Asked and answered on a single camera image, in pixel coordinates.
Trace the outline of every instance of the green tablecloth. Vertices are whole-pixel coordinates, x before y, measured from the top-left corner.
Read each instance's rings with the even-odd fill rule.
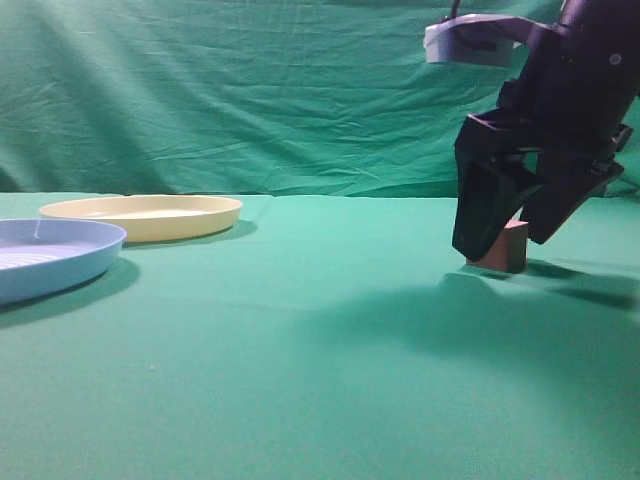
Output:
[[[0,314],[0,478],[640,476],[637,203],[503,276],[450,247],[454,200],[242,199]]]

